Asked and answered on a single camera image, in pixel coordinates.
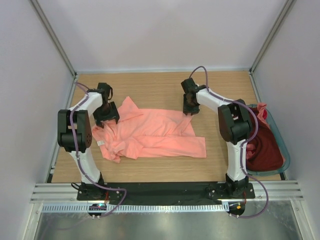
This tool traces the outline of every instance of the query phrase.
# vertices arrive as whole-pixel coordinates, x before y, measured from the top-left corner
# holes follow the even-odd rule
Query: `wooden table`
[[[170,109],[182,111],[183,89],[181,82],[189,77],[189,72],[156,73],[115,73],[83,74],[78,82],[96,88],[99,82],[108,83],[113,88],[112,100],[119,107],[126,96],[130,96],[141,109]],[[246,71],[209,72],[209,86],[218,94],[230,99],[243,99],[247,104],[257,103],[251,81]],[[205,74],[196,72],[193,79],[197,84],[205,84]],[[74,92],[72,106],[84,93]],[[224,181],[228,168],[227,145],[219,133],[218,116],[206,106],[200,106],[200,113],[191,122],[195,134],[205,137],[207,158],[157,157],[137,160],[126,157],[115,163],[102,157],[96,141],[92,140],[91,150],[96,166],[105,182],[204,182]],[[260,177],[261,180],[280,180],[280,176]],[[52,182],[80,182],[81,177],[75,161],[60,149]]]

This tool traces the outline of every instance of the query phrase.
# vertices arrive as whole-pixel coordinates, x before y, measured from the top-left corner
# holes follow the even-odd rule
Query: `dark red fabric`
[[[257,108],[251,108],[255,115],[258,115]],[[255,121],[251,116],[253,131],[255,130]],[[261,120],[258,120],[258,133],[253,140],[248,144],[255,146],[254,154],[246,160],[246,168],[251,171],[264,172],[273,171],[281,168],[283,165],[283,158],[272,131]]]

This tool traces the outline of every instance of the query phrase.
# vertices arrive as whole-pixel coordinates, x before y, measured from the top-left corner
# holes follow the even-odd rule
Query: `wall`
[[[251,67],[285,0],[39,0],[77,71]]]
[[[0,239],[21,239],[72,77],[27,0],[0,1]]]
[[[287,171],[320,227],[320,1],[298,0],[254,75],[291,156]]]

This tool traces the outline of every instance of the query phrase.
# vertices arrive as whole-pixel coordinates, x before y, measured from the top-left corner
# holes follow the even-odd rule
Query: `plastic bin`
[[[248,105],[248,107],[256,108],[257,105],[250,104],[250,105]],[[288,150],[287,150],[287,147],[284,143],[284,140],[282,139],[282,137],[280,135],[279,129],[278,129],[271,113],[268,110],[266,110],[266,111],[267,111],[266,122],[270,126],[270,130],[274,135],[275,141],[278,144],[280,152],[281,152],[282,156],[284,157],[285,161],[284,161],[282,167],[280,167],[277,170],[273,170],[273,171],[250,171],[247,169],[248,174],[254,175],[254,176],[271,176],[271,175],[275,175],[275,174],[280,174],[280,173],[283,173],[285,170],[287,170],[290,165],[290,155],[288,153]]]

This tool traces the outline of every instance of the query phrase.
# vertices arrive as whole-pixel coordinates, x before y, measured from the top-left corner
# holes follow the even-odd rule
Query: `metal corner post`
[[[279,29],[281,28],[282,24],[284,23],[286,17],[288,16],[289,12],[291,11],[292,7],[294,6],[297,0],[286,0],[282,10],[280,11],[278,17],[276,18],[268,36],[266,37],[258,55],[256,56],[252,67],[250,68],[250,73],[254,73],[257,69],[261,59],[263,58],[265,52],[267,51],[268,47],[270,46],[271,42],[275,38],[276,34],[278,33]]]
[[[74,67],[72,66],[65,50],[63,49],[58,37],[56,36],[53,28],[51,27],[49,20],[47,19],[43,9],[41,8],[38,0],[29,0],[31,6],[33,7],[34,11],[36,12],[36,14],[38,15],[40,21],[42,22],[44,28],[46,29],[47,33],[49,34],[53,44],[55,45],[57,51],[59,52],[59,54],[61,55],[65,65],[67,66],[67,68],[69,69],[71,75],[75,78],[76,77],[76,71],[74,69]]]

